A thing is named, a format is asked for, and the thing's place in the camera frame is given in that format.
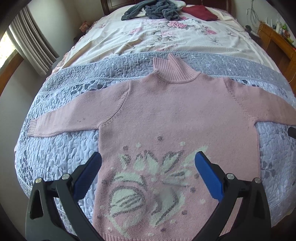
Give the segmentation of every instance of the quilted bedspread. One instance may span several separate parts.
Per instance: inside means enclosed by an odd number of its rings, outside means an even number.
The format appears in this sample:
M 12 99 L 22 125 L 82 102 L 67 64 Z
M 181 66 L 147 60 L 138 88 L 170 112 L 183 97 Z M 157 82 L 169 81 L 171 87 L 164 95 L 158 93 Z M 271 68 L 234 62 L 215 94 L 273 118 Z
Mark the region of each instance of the quilted bedspread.
M 34 180 L 61 177 L 84 164 L 98 151 L 98 130 L 67 132 L 55 137 L 27 137 L 29 121 L 55 110 L 76 96 L 106 88 L 120 81 L 141 78 L 153 71 L 152 58 L 166 58 L 168 52 L 123 54 L 87 65 L 71 66 L 53 74 L 36 95 L 24 121 L 17 143 L 15 169 L 21 187 L 30 195 Z M 296 98 L 282 74 L 261 64 L 217 54 L 174 52 L 197 71 L 212 76 L 229 76 L 242 84 L 259 86 L 286 100 L 294 108 Z M 296 140 L 288 136 L 289 126 L 258 122 L 260 178 L 271 212 L 272 225 L 296 205 Z M 91 221 L 97 178 L 79 205 Z M 56 204 L 67 230 L 73 232 L 63 207 Z

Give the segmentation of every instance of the ribbed cuff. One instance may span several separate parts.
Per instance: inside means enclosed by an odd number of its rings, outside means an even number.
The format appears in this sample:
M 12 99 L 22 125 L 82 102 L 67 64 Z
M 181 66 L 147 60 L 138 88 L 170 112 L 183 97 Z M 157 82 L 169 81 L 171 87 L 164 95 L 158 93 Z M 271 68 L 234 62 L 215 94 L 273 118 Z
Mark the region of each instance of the ribbed cuff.
M 27 136 L 32 137 L 34 136 L 34 131 L 37 126 L 37 119 L 30 120 L 29 130 Z

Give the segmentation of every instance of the metal screw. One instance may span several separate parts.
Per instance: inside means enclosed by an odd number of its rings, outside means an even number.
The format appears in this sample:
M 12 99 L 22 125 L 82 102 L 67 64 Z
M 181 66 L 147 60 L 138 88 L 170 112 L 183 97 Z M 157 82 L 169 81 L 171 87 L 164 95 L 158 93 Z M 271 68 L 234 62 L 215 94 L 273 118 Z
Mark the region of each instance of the metal screw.
M 260 178 L 256 177 L 255 180 L 254 180 L 256 183 L 261 183 L 261 180 Z
M 42 178 L 37 178 L 36 180 L 35 180 L 35 183 L 40 183 L 42 181 Z
M 70 175 L 68 173 L 65 173 L 65 174 L 62 175 L 63 180 L 68 180 L 69 177 L 70 177 Z
M 234 175 L 232 173 L 228 173 L 226 176 L 227 176 L 227 178 L 229 180 L 233 180 L 234 179 Z

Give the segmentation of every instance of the window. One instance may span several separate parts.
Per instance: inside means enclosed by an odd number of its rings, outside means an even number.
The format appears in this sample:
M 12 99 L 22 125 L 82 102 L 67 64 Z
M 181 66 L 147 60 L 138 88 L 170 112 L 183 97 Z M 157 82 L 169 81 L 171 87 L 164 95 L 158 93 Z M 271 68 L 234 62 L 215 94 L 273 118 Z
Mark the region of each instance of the window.
M 22 61 L 23 58 L 5 32 L 0 40 L 0 95 Z
M 7 33 L 5 32 L 2 39 L 0 40 L 0 68 L 4 65 L 5 61 L 13 53 L 14 50 L 15 47 L 10 41 Z

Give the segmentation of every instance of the sweater seam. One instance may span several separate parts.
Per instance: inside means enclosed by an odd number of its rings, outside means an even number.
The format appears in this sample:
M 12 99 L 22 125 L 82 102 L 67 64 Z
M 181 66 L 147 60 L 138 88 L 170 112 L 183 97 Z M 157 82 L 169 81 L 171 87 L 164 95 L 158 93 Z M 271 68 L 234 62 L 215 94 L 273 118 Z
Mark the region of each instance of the sweater seam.
M 103 127 L 103 126 L 105 126 L 105 125 L 107 125 L 107 124 L 109 124 L 109 123 L 111 123 L 113 121 L 113 119 L 115 118 L 116 114 L 119 113 L 120 110 L 122 109 L 122 106 L 123 106 L 125 100 L 127 99 L 127 96 L 128 96 L 129 91 L 130 91 L 130 88 L 131 88 L 131 81 L 129 80 L 129 82 L 128 82 L 128 90 L 124 93 L 125 97 L 124 97 L 122 103 L 120 104 L 120 107 L 118 108 L 117 111 L 115 111 L 115 113 L 109 119 L 107 119 L 105 122 L 103 122 L 102 124 L 100 124 L 98 126 L 98 129 L 99 129 L 99 127 Z
M 248 115 L 248 117 L 252 120 L 252 121 L 254 121 L 255 120 L 255 118 L 253 117 L 253 116 L 251 116 L 251 114 L 238 102 L 238 100 L 236 99 L 236 97 L 235 97 L 235 95 L 232 93 L 232 92 L 230 92 L 229 91 L 229 89 L 228 89 L 228 87 L 227 87 L 227 85 L 226 85 L 226 83 L 225 83 L 225 78 L 223 78 L 223 82 L 224 82 L 224 84 L 225 84 L 225 87 L 226 87 L 226 89 L 227 89 L 227 92 L 228 92 L 228 94 L 235 100 L 235 102 L 239 105 L 239 107 Z

